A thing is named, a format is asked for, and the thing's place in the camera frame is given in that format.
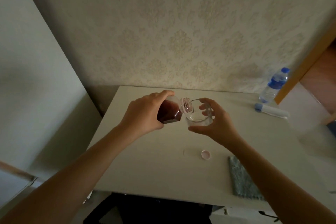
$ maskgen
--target brown bottle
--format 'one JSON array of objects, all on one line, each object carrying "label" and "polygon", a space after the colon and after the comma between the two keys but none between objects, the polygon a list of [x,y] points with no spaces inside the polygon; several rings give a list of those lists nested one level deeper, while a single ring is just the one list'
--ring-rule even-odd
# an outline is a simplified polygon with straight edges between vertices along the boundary
[{"label": "brown bottle", "polygon": [[169,96],[162,102],[157,112],[157,120],[163,124],[180,121],[183,113],[193,110],[189,98],[178,99],[176,96]]}]

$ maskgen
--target table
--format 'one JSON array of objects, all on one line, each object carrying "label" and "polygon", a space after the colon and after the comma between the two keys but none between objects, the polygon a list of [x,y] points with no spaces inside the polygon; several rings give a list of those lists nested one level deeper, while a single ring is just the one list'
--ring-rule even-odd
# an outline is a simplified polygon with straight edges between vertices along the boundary
[{"label": "table", "polygon": [[[120,86],[89,147],[119,124],[132,100],[161,91],[160,88]],[[307,161],[287,120],[254,110],[257,94],[174,91],[179,98],[216,100],[229,112],[238,132],[249,144],[291,180],[334,210],[334,202]],[[209,150],[212,157],[203,160],[202,150]],[[228,166],[228,157],[232,155],[212,139],[188,131],[186,121],[181,120],[139,138],[121,152],[95,189],[227,207],[271,209],[266,202],[233,195]]]}]

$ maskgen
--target dark liquid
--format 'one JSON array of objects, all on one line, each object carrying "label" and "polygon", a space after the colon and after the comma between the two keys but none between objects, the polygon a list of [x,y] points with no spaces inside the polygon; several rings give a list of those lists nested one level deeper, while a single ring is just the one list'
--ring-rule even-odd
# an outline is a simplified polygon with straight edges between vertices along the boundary
[{"label": "dark liquid", "polygon": [[163,101],[157,112],[157,120],[163,124],[180,121],[181,117],[179,105],[169,100]]}]

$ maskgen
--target plastic water bottle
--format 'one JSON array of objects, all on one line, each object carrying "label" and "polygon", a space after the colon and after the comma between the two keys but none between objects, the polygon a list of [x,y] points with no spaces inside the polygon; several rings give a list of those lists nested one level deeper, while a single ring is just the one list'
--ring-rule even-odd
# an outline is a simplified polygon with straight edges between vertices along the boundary
[{"label": "plastic water bottle", "polygon": [[262,103],[268,103],[275,98],[282,86],[287,82],[289,71],[289,68],[283,67],[279,72],[273,75],[267,87],[259,96],[259,100]]}]

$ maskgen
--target damask pattern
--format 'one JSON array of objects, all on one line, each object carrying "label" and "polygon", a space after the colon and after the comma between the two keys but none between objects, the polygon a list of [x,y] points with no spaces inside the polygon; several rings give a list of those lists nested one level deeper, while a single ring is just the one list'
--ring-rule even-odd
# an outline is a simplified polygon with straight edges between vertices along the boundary
[{"label": "damask pattern", "polygon": [[105,111],[115,85],[258,93],[295,68],[336,0],[34,0]]}]

